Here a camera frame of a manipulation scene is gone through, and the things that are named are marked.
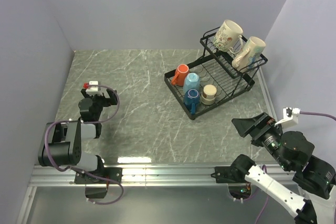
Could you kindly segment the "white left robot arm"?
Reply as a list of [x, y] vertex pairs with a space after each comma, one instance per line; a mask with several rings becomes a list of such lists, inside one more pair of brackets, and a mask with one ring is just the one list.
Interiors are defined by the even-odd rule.
[[106, 176], [102, 158], [84, 152], [82, 140], [100, 137], [100, 116], [103, 109], [119, 106], [120, 101], [116, 90], [113, 89], [106, 89], [107, 97], [100, 88], [83, 88], [81, 93], [83, 98], [78, 102], [80, 117], [75, 121], [47, 123], [37, 160], [40, 166], [53, 167], [61, 172], [67, 169], [87, 172], [87, 177], [93, 183], [100, 183]]

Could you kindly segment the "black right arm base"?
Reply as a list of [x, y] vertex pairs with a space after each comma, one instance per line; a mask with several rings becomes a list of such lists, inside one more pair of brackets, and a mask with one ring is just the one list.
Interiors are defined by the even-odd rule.
[[235, 167], [216, 166], [211, 178], [216, 180], [217, 184], [235, 184], [245, 183], [245, 175]]

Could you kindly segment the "orange mug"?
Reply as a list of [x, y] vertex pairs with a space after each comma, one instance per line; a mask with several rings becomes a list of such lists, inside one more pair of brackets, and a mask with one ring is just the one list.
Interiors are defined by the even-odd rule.
[[180, 64], [175, 70], [175, 75], [171, 80], [171, 84], [182, 87], [184, 85], [185, 78], [189, 74], [190, 70], [188, 65]]

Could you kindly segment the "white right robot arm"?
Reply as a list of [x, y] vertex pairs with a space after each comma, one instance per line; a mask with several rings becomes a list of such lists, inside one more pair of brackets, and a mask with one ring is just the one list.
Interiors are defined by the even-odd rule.
[[251, 144], [264, 147], [285, 172], [294, 172], [297, 195], [268, 175], [246, 155], [239, 155], [230, 170], [235, 181], [247, 181], [282, 205], [296, 223], [335, 223], [335, 169], [313, 155], [314, 145], [302, 132], [284, 128], [298, 124], [300, 110], [286, 108], [276, 121], [263, 112], [249, 119], [232, 119], [241, 137], [251, 136]]

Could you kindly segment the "dark blue handled mug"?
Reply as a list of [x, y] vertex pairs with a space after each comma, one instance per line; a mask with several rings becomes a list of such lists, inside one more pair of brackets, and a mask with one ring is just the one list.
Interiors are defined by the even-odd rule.
[[200, 93], [196, 89], [189, 89], [185, 93], [183, 103], [191, 115], [196, 114], [197, 107], [200, 103]]

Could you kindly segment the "stainless steel cup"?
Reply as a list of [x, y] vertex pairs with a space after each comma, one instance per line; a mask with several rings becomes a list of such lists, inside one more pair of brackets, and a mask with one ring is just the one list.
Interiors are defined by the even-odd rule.
[[217, 94], [217, 88], [212, 84], [207, 84], [203, 87], [202, 94], [200, 96], [201, 102], [204, 105], [212, 105], [215, 102]]

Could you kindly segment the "light blue mug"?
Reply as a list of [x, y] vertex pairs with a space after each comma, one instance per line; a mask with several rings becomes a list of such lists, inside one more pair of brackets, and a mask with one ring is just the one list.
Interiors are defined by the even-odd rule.
[[200, 79], [199, 75], [193, 72], [190, 72], [185, 80], [183, 85], [183, 93], [185, 94], [190, 89], [199, 90], [200, 88]]

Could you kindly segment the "beige floral mug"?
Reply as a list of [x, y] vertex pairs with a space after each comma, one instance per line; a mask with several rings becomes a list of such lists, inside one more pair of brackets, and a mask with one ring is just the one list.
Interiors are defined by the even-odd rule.
[[232, 61], [232, 66], [240, 72], [246, 72], [253, 68], [255, 61], [266, 47], [266, 43], [255, 36], [249, 37], [240, 52]]

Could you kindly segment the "green inside floral mug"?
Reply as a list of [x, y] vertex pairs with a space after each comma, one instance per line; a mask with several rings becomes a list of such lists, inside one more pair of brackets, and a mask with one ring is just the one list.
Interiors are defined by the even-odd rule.
[[216, 32], [213, 44], [220, 51], [236, 55], [243, 48], [243, 29], [236, 22], [226, 19]]

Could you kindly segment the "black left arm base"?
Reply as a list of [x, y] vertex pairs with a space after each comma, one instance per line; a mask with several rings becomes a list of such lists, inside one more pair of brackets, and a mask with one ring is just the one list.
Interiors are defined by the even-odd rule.
[[[111, 179], [120, 183], [122, 179], [122, 168], [105, 167], [102, 172], [95, 172], [95, 173], [92, 172], [92, 174], [106, 179]], [[95, 177], [91, 177], [87, 174], [76, 173], [74, 183], [84, 185], [84, 184], [104, 184], [109, 182]]]

